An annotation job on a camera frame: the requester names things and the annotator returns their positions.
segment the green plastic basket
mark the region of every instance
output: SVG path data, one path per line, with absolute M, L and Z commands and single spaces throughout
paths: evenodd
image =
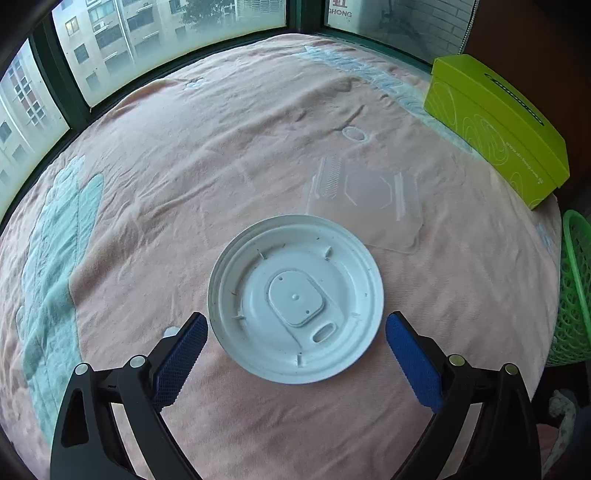
M 581 214 L 569 210 L 562 226 L 560 303 L 548 367 L 591 358 L 591 225 Z

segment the glass pane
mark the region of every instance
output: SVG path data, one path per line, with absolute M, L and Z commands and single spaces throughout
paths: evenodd
M 31 103 L 20 90 L 28 93 Z M 33 169 L 67 130 L 27 40 L 0 80 L 0 218 Z
M 69 0 L 57 35 L 90 106 L 196 48 L 285 26 L 285 0 Z
M 326 0 L 326 25 L 432 63 L 456 54 L 475 0 Z

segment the green tissue box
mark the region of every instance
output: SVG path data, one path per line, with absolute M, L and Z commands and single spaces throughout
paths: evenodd
M 548 119 L 470 55 L 435 60 L 425 110 L 478 150 L 530 209 L 569 178 L 564 139 Z

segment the transparent plastic sheet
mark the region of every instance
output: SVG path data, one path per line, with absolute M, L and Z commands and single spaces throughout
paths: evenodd
M 306 214 L 332 220 L 364 244 L 411 254 L 423 212 L 410 173 L 370 170 L 325 157 L 312 180 Z

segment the wrinkled fabric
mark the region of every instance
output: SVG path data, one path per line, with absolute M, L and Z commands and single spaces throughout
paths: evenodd
M 193 311 L 207 315 L 207 282 L 224 247 L 259 220 L 305 212 L 312 175 L 332 155 L 417 177 L 424 216 L 417 252 L 370 248 L 384 282 L 384 320 L 402 311 L 420 335 L 476 367 L 517 364 L 533 395 L 557 313 L 556 199 L 529 211 L 486 161 L 356 72 L 297 56 L 306 47 L 368 64 L 417 95 L 428 88 L 402 66 L 317 37 L 235 48 L 127 96 L 16 209 L 0 244 L 0 422 L 39 478 L 48 478 L 50 448 L 15 321 L 31 232 L 53 178 L 76 155 L 86 156 L 81 186 L 104 178 L 95 227 L 69 280 L 81 357 L 95 370 L 147 354 Z M 348 126 L 367 140 L 346 138 Z M 150 478 L 120 408 L 116 416 L 137 474 Z M 163 410 L 208 480 L 389 479 L 430 417 L 383 325 L 360 360 L 309 385 L 249 374 L 210 335 L 175 405 Z M 474 407 L 444 474 L 461 461 L 477 417 Z

